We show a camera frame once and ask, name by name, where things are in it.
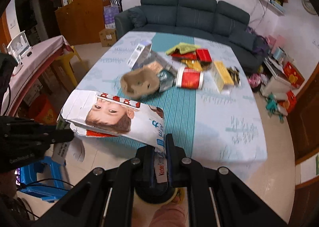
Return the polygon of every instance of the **dark green sofa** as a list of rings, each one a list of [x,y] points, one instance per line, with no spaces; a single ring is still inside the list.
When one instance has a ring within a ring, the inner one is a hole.
[[[141,0],[139,8],[147,24],[134,28],[128,10],[116,15],[117,38],[129,31],[151,31],[198,37],[228,45],[232,48],[247,74],[257,72],[264,52],[252,53],[229,41],[234,28],[245,31],[250,16],[227,2],[216,0]]]

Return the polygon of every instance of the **red package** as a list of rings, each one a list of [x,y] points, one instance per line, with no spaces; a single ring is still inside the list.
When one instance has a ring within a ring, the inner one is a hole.
[[[296,106],[297,98],[292,91],[288,91],[286,94],[288,96],[288,100],[279,101],[278,104],[284,107],[287,110],[287,113],[289,114],[293,110],[293,108]]]
[[[170,56],[175,57],[175,58],[179,58],[179,59],[186,59],[186,60],[193,60],[193,61],[197,60],[197,56],[196,56],[195,52],[189,52],[189,53],[185,53],[185,54],[181,55],[179,53],[179,50],[176,50]]]
[[[203,85],[203,72],[190,68],[179,68],[176,78],[176,87],[186,89],[201,89]]]
[[[87,130],[87,136],[97,136],[97,137],[117,137],[115,135],[109,135],[109,134],[103,134],[103,133],[98,133],[95,131]]]
[[[291,85],[295,88],[300,88],[300,86],[305,81],[305,78],[301,75],[298,69],[290,62],[287,62],[283,69]]]
[[[196,49],[196,55],[201,62],[207,62],[207,63],[212,62],[212,58],[211,58],[211,55],[209,54],[208,49]]]

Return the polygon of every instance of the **orange bucket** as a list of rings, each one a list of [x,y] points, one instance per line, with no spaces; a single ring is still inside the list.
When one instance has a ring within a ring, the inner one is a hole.
[[[55,125],[57,120],[56,112],[45,94],[41,94],[32,102],[29,117],[47,125]]]

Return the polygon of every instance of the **light blue tablecloth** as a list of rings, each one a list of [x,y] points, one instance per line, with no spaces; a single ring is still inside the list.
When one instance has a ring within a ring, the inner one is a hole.
[[[241,86],[230,95],[218,93],[209,72],[204,74],[201,90],[173,87],[161,94],[141,99],[143,103],[163,108],[166,133],[172,133],[177,146],[203,166],[227,166],[246,179],[267,159],[267,149],[259,111],[245,74],[228,46],[182,35],[129,32],[112,46],[77,86],[124,96],[120,78],[130,71],[128,58],[138,43],[152,40],[152,49],[169,61],[165,51],[179,42],[207,48],[214,60],[221,60],[240,70]],[[121,137],[105,141],[137,149],[143,144]]]

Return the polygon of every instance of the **yellow stool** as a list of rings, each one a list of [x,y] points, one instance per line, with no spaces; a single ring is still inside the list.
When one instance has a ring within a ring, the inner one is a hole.
[[[74,55],[76,55],[78,57],[80,63],[82,64],[82,66],[86,70],[86,72],[88,72],[89,69],[87,68],[85,63],[82,61],[81,57],[79,56],[79,54],[76,51],[76,49],[74,48],[74,46],[71,46],[71,48],[72,48],[73,52],[69,52],[68,54],[64,54],[64,55],[57,57],[55,59],[54,63],[55,64],[58,63],[58,66],[62,67],[63,71],[70,78],[74,87],[76,87],[78,85],[78,82],[74,76],[74,71],[73,71],[73,68],[71,67],[71,63],[70,63],[70,60],[72,59],[72,57]]]

